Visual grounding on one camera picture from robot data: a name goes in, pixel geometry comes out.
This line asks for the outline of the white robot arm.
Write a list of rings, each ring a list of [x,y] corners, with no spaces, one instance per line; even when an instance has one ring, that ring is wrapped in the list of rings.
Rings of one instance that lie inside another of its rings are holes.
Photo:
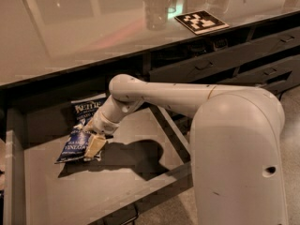
[[[191,118],[189,144],[199,225],[289,225],[280,134],[285,113],[271,92],[250,86],[143,82],[113,77],[87,123],[113,134],[144,102]]]

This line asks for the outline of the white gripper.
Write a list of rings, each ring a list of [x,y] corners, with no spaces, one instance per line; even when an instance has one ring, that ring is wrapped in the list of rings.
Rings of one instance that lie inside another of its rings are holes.
[[[98,109],[95,112],[87,125],[82,123],[75,125],[73,128],[79,131],[88,133],[93,133],[93,131],[95,131],[97,133],[90,136],[83,159],[85,161],[93,159],[106,143],[104,135],[113,135],[119,126],[119,122],[114,122],[109,119],[101,109]]]

